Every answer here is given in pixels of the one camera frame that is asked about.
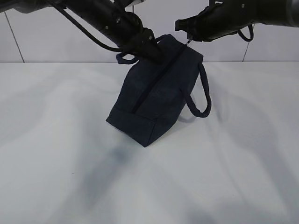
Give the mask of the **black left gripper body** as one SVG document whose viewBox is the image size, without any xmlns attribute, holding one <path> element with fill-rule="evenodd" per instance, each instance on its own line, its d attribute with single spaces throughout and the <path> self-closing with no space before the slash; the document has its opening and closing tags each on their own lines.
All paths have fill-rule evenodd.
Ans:
<svg viewBox="0 0 299 224">
<path fill-rule="evenodd" d="M 123 21 L 129 26 L 129 39 L 118 48 L 119 53 L 140 56 L 140 48 L 146 42 L 154 42 L 153 31 L 143 26 L 142 20 L 133 12 L 119 12 L 118 25 Z"/>
</svg>

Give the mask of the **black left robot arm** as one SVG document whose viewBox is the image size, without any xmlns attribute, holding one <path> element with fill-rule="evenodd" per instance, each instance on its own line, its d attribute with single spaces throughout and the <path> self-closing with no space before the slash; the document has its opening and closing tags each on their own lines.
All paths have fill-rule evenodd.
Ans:
<svg viewBox="0 0 299 224">
<path fill-rule="evenodd" d="M 46 7 L 55 8 L 94 43 L 111 52 L 121 60 L 125 55 L 135 59 L 146 58 L 160 63 L 163 52 L 151 29 L 142 24 L 138 15 L 126 10 L 140 4 L 139 0 L 2 0 L 1 12 L 14 9 L 29 14 Z M 67 10 L 83 19 L 116 46 L 110 47 L 88 32 Z"/>
</svg>

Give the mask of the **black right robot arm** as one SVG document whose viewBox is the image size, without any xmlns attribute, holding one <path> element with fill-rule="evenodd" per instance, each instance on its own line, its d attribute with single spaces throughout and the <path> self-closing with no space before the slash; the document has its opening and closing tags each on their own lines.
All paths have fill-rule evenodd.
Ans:
<svg viewBox="0 0 299 224">
<path fill-rule="evenodd" d="M 238 34 L 244 41 L 254 38 L 253 24 L 299 26 L 297 0 L 211 0 L 198 15 L 175 21 L 175 30 L 196 42 L 212 42 Z"/>
</svg>

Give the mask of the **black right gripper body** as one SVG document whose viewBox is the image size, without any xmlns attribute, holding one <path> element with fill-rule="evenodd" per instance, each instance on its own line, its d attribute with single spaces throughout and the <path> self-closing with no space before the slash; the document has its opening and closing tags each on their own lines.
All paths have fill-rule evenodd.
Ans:
<svg viewBox="0 0 299 224">
<path fill-rule="evenodd" d="M 187 38 L 196 42 L 211 42 L 219 39 L 217 16 L 220 7 L 206 7 L 198 15 L 176 20 L 175 31 L 184 31 Z"/>
</svg>

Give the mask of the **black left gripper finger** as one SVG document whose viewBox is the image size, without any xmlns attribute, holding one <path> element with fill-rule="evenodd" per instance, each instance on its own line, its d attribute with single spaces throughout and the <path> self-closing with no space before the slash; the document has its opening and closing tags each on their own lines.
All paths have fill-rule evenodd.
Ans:
<svg viewBox="0 0 299 224">
<path fill-rule="evenodd" d="M 162 63 L 164 59 L 163 52 L 155 42 L 146 42 L 140 48 L 140 56 L 154 62 Z"/>
</svg>

